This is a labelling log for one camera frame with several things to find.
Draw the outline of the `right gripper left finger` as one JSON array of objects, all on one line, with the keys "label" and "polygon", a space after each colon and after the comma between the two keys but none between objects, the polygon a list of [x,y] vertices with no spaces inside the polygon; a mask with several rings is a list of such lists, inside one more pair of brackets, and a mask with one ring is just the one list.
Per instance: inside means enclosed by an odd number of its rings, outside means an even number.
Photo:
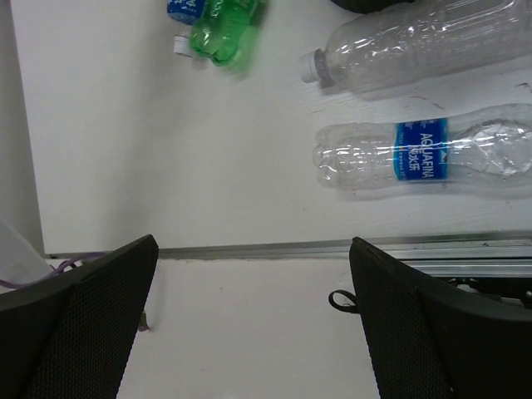
[{"label": "right gripper left finger", "polygon": [[1,296],[3,398],[114,398],[155,274],[150,234]]}]

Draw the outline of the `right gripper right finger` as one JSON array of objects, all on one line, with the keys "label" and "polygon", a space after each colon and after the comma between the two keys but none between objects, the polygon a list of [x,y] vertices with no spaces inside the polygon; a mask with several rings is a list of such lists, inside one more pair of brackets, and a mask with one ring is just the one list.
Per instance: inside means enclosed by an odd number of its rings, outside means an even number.
[{"label": "right gripper right finger", "polygon": [[531,311],[469,293],[355,238],[358,312],[382,398],[529,398]]}]

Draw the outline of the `green plastic bottle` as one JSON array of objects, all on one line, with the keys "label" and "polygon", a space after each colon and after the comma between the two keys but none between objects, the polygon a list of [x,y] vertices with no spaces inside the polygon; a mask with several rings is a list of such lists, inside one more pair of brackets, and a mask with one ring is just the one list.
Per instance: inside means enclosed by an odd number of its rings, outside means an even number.
[{"label": "green plastic bottle", "polygon": [[244,35],[256,26],[268,1],[206,1],[190,33],[190,48],[217,67],[234,63],[244,47]]}]

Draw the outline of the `blue label bottle white cap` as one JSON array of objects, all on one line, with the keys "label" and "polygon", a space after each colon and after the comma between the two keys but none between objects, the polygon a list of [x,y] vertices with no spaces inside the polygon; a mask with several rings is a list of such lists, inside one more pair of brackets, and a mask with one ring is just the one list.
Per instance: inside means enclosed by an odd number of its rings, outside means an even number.
[{"label": "blue label bottle white cap", "polygon": [[178,32],[174,39],[174,53],[184,56],[193,57],[194,54],[190,48],[191,27],[201,17],[205,0],[168,0],[167,15],[178,23]]}]

